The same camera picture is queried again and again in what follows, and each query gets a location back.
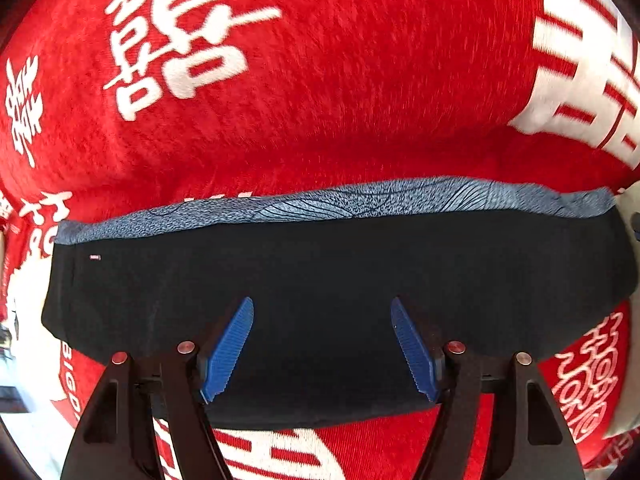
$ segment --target blue textured fabric edge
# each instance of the blue textured fabric edge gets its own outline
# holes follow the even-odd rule
[[[518,210],[591,218],[615,205],[609,189],[558,193],[538,184],[433,177],[354,184],[279,196],[209,198],[137,211],[86,224],[62,221],[55,243],[142,238],[247,222],[303,222],[476,210]]]

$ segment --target black cloth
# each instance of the black cloth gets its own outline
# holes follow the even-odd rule
[[[615,208],[217,224],[56,245],[42,322],[106,364],[170,349],[248,295],[254,327],[207,415],[219,428],[314,428],[429,406],[391,326],[397,294],[476,352],[548,358],[636,280]]]

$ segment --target red fabric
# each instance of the red fabric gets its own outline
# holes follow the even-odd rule
[[[277,7],[282,17],[229,30],[222,45],[244,53],[246,72],[190,99],[164,86],[135,121],[118,113],[121,84],[102,87],[119,73],[110,33],[133,16],[148,21],[152,0],[118,26],[115,13],[105,14],[111,1],[38,0],[0,57],[17,73],[38,56],[33,96],[44,104],[42,132],[29,145],[34,168],[9,136],[0,140],[0,175],[14,202],[72,190],[82,204],[72,218],[94,221],[185,197],[412,176],[467,174],[563,191],[637,179],[603,150],[507,126],[538,66],[567,66],[532,47],[542,0],[220,0],[234,14]],[[198,28],[210,7],[178,24]],[[153,51],[166,44],[151,24],[145,40]],[[206,46],[199,38],[192,51]],[[138,50],[127,52],[130,63]],[[151,62],[146,75],[162,82],[169,58]],[[11,131],[7,115],[0,125]]]

